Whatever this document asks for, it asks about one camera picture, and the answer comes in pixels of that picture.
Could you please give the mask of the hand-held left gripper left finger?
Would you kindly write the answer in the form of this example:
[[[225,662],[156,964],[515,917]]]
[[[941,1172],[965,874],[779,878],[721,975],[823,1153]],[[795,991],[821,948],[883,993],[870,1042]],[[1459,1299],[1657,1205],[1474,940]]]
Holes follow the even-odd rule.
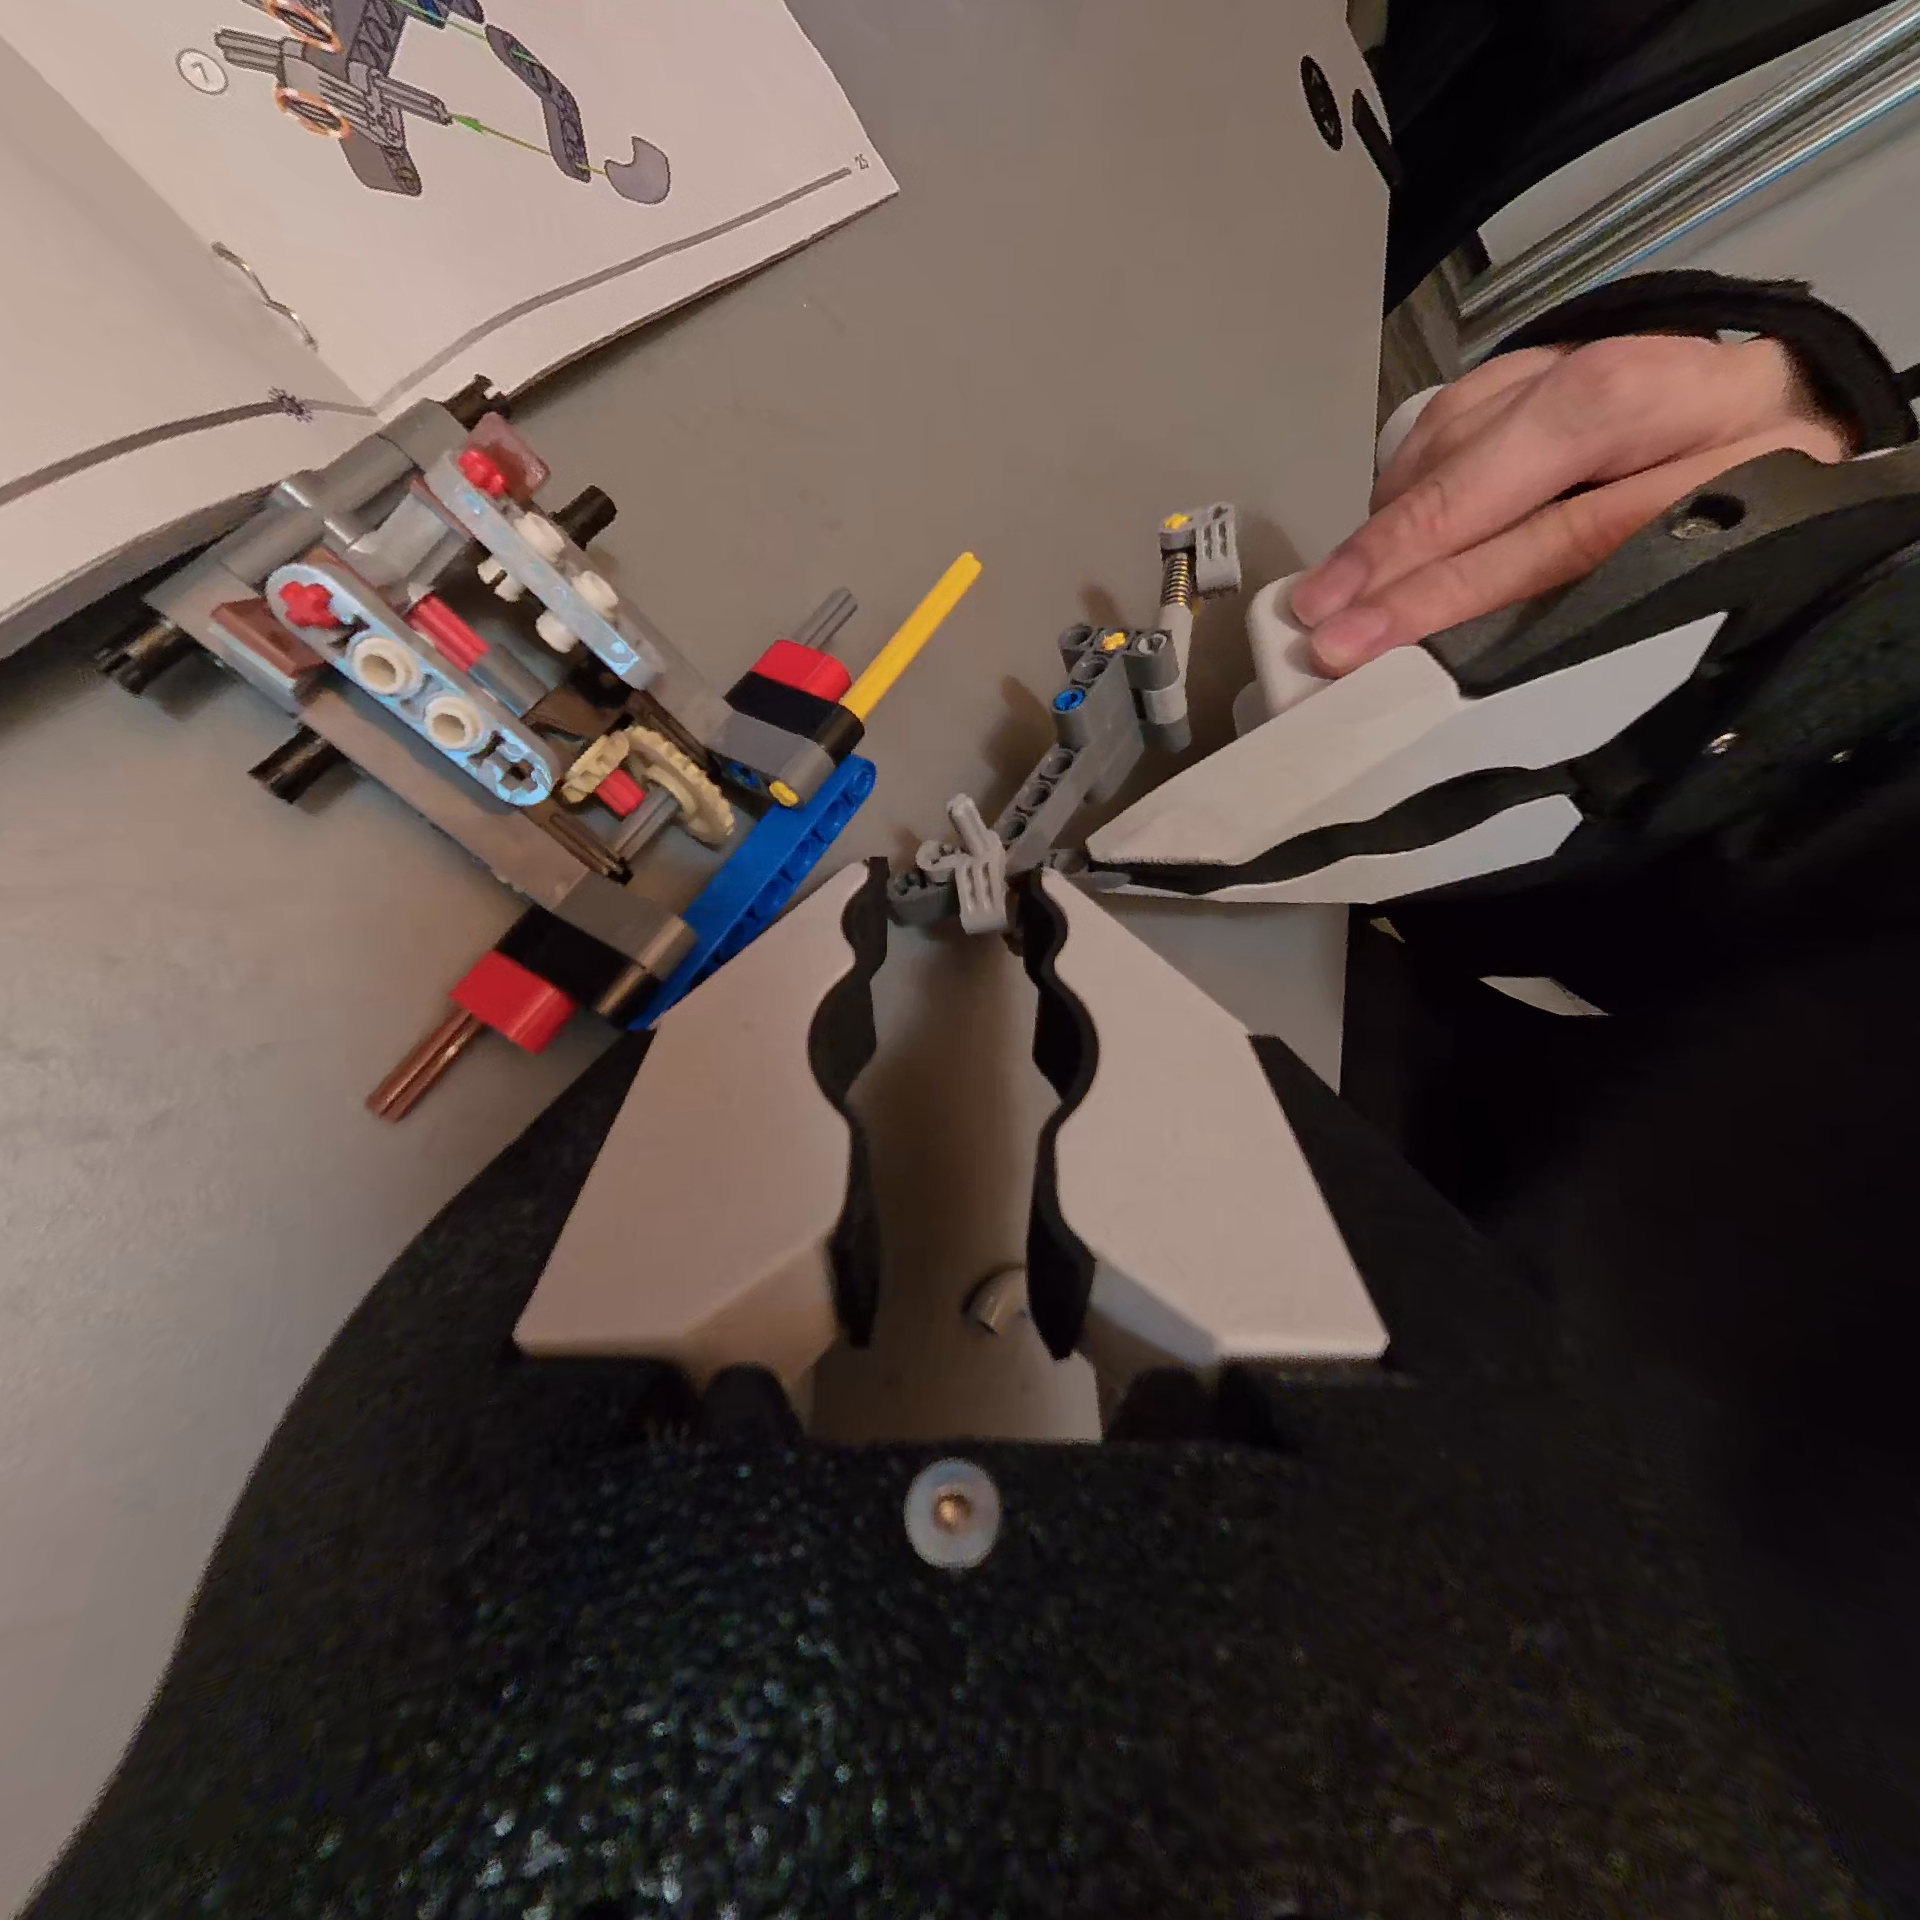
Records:
[[[870,1345],[881,1245],[850,1091],[885,866],[854,862],[666,1012],[540,1280],[524,1357],[809,1373]]]

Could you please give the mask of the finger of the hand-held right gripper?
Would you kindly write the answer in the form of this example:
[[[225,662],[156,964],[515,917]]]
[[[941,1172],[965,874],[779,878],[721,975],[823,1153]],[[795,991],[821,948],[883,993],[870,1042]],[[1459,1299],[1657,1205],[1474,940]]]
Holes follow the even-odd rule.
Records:
[[[1090,835],[1090,862],[1239,868],[1447,780],[1589,755],[1683,686],[1725,620],[1714,612],[1479,697],[1429,651],[1395,649],[1164,780]]]
[[[1341,783],[1190,772],[1111,822],[1111,892],[1226,907],[1380,906],[1546,862],[1582,826],[1565,772],[1467,772],[1366,818]]]

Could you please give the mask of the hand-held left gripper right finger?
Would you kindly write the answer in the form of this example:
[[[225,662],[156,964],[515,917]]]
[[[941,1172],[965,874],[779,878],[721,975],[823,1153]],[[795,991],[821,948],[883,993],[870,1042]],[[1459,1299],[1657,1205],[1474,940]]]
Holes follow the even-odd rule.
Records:
[[[1030,1317],[1111,1373],[1348,1370],[1388,1329],[1254,1036],[1055,871],[1018,887],[1055,1105],[1027,1216]]]

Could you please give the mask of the grey lego suspension arm assembly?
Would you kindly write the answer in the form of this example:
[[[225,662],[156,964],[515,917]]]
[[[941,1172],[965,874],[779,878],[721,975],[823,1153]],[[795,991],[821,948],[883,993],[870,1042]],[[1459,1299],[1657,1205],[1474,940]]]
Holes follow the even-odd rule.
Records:
[[[1059,638],[1063,686],[1051,704],[1055,738],[994,819],[961,792],[947,836],[923,841],[887,878],[899,927],[1010,930],[1013,887],[1031,871],[1073,868],[1066,833],[1106,803],[1149,751],[1190,742],[1188,662],[1198,612],[1242,587],[1235,508],[1216,501],[1164,516],[1159,528],[1161,606],[1152,625],[1082,622]]]

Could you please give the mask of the lego chassis assembly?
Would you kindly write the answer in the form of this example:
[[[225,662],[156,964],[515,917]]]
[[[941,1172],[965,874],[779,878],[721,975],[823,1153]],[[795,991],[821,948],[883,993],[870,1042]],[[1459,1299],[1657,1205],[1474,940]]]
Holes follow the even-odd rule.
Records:
[[[283,478],[93,659],[128,692],[208,659],[292,722],[256,785],[374,780],[521,898],[367,1097],[389,1121],[483,1034],[539,1055],[581,1012],[647,1028],[755,942],[871,792],[874,708],[982,574],[958,555],[856,674],[831,593],[719,688],[591,554],[612,497],[555,510],[549,478],[477,376]]]

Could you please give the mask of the lego instruction booklet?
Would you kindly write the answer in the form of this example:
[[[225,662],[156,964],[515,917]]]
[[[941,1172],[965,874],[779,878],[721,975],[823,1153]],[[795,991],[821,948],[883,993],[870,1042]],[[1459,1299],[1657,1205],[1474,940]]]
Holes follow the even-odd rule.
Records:
[[[785,5],[6,3],[3,658],[895,194]]]

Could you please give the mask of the person's right hand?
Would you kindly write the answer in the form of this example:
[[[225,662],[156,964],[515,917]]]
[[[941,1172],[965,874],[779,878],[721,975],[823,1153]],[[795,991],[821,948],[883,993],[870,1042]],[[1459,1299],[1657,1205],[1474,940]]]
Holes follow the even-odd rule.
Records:
[[[1362,527],[1302,574],[1314,668],[1564,588],[1714,477],[1780,450],[1836,465],[1860,434],[1779,342],[1615,338],[1487,363],[1427,404]]]

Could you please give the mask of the aluminium rail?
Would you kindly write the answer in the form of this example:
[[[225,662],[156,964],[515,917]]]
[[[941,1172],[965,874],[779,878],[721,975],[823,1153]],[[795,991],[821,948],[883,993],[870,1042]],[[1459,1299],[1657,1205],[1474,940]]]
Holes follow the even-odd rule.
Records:
[[[1564,300],[1644,269],[1794,171],[1877,128],[1918,94],[1918,6],[1888,5],[1832,48],[1700,132],[1455,300],[1462,352]]]

